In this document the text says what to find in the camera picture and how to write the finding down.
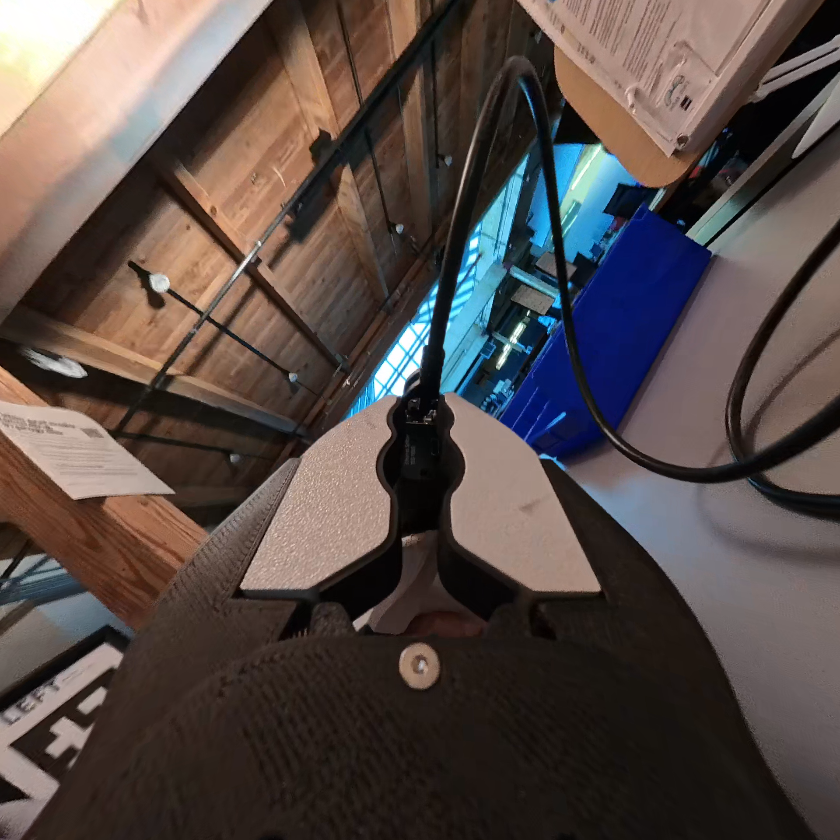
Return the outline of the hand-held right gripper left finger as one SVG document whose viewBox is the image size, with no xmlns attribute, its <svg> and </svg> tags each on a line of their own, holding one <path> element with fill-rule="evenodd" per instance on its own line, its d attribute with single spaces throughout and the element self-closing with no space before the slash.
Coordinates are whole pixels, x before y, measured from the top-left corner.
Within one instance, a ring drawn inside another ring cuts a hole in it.
<svg viewBox="0 0 840 840">
<path fill-rule="evenodd" d="M 396 551 L 385 455 L 396 441 L 389 395 L 352 415 L 300 458 L 239 589 L 257 599 L 314 600 Z"/>
</svg>

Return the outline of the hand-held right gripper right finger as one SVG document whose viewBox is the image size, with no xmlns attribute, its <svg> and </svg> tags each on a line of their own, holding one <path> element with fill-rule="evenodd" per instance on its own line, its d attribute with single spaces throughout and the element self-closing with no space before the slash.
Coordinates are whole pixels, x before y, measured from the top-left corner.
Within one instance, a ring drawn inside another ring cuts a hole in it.
<svg viewBox="0 0 840 840">
<path fill-rule="evenodd" d="M 447 488 L 438 575 L 488 620 L 500 606 L 599 597 L 602 587 L 536 453 L 455 393 L 437 405 Z"/>
</svg>

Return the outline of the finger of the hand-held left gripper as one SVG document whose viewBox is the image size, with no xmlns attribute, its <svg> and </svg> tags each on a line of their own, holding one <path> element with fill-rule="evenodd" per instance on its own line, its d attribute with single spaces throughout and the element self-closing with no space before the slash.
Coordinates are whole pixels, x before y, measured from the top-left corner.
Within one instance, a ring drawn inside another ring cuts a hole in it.
<svg viewBox="0 0 840 840">
<path fill-rule="evenodd" d="M 394 592 L 360 617 L 360 630 L 375 634 L 483 634 L 486 625 L 443 587 L 436 530 L 403 538 Z"/>
</svg>

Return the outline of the black network adapter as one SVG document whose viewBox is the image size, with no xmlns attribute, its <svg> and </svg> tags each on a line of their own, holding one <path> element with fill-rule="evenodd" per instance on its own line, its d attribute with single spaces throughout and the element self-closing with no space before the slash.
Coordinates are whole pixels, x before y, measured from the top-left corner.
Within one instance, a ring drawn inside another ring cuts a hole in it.
<svg viewBox="0 0 840 840">
<path fill-rule="evenodd" d="M 450 503 L 465 462 L 452 437 L 455 415 L 440 396 L 423 413 L 417 395 L 401 398 L 394 415 L 401 447 L 395 481 L 397 520 L 403 537 L 448 527 Z"/>
</svg>

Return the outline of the blue plastic bin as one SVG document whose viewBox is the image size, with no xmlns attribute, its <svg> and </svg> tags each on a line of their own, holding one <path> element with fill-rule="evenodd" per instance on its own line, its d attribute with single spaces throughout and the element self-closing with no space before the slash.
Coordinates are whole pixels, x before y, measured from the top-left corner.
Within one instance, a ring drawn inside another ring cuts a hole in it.
<svg viewBox="0 0 840 840">
<path fill-rule="evenodd" d="M 574 300 L 585 377 L 614 429 L 710 261 L 707 248 L 642 206 Z M 580 455 L 604 440 L 574 378 L 561 324 L 500 422 L 539 455 L 558 460 Z"/>
</svg>

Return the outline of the grey desk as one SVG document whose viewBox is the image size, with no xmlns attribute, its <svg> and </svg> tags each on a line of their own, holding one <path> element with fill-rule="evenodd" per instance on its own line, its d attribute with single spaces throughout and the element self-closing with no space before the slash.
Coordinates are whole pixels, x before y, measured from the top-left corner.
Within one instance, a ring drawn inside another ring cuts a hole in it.
<svg viewBox="0 0 840 840">
<path fill-rule="evenodd" d="M 832 133 L 712 246 L 626 417 L 630 443 L 685 466 L 729 461 L 723 409 L 739 361 L 838 208 Z M 812 830 L 838 838 L 838 523 L 784 510 L 745 482 L 653 476 L 607 446 L 564 467 L 675 583 L 768 764 Z"/>
</svg>

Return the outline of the white paper notice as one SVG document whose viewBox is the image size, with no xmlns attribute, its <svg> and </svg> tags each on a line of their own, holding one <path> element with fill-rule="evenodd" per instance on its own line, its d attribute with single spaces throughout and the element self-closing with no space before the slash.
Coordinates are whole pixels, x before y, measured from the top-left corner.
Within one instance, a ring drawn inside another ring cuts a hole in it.
<svg viewBox="0 0 840 840">
<path fill-rule="evenodd" d="M 2 402 L 1 432 L 74 501 L 175 493 L 85 414 Z"/>
</svg>

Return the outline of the framed marker sign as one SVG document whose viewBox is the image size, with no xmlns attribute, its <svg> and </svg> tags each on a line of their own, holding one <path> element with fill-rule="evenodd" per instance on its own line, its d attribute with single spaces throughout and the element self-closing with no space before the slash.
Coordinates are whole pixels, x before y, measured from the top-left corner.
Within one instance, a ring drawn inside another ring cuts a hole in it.
<svg viewBox="0 0 840 840">
<path fill-rule="evenodd" d="M 1 838 L 22 838 L 86 745 L 130 644 L 104 626 L 2 693 Z"/>
</svg>

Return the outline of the wooden document stand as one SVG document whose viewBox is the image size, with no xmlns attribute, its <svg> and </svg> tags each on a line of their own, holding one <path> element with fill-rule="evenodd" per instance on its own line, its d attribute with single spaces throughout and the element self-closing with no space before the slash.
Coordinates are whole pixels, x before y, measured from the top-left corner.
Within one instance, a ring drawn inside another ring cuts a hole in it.
<svg viewBox="0 0 840 840">
<path fill-rule="evenodd" d="M 554 70 L 560 92 L 605 149 L 635 180 L 649 187 L 670 186 L 687 174 L 728 121 L 748 102 L 766 98 L 781 87 L 783 79 L 803 78 L 806 67 L 822 69 L 828 67 L 832 59 L 838 59 L 838 37 L 834 37 L 812 52 L 813 61 L 801 56 L 787 62 L 782 70 L 773 70 L 774 62 L 823 2 L 769 2 L 784 2 L 784 5 L 773 16 L 769 30 L 755 44 L 745 64 L 725 82 L 722 101 L 711 108 L 687 147 L 672 156 L 660 150 L 630 114 L 553 44 Z"/>
</svg>

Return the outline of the wooden post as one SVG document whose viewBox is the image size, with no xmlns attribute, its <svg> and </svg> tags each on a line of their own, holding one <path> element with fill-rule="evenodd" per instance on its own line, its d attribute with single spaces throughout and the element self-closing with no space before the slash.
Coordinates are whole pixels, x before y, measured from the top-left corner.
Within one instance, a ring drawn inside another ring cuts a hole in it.
<svg viewBox="0 0 840 840">
<path fill-rule="evenodd" d="M 69 499 L 5 436 L 1 465 L 2 524 L 57 559 L 135 631 L 207 539 L 162 497 Z"/>
</svg>

